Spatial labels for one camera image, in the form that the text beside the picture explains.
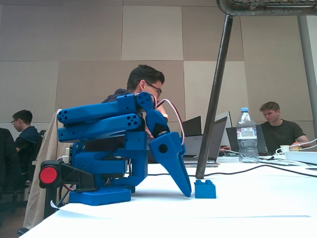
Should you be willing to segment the bare hand of hoodie man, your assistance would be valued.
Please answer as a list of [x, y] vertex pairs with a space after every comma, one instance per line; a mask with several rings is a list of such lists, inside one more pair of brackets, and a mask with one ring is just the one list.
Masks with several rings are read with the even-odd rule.
[[162, 116], [163, 116], [166, 120], [168, 120], [168, 115], [167, 115], [167, 113], [166, 113], [166, 111], [165, 111], [163, 105], [160, 105], [160, 106], [159, 106], [160, 101], [161, 101], [161, 99], [158, 98], [158, 101], [157, 101], [157, 111], [159, 111], [159, 112], [162, 114]]

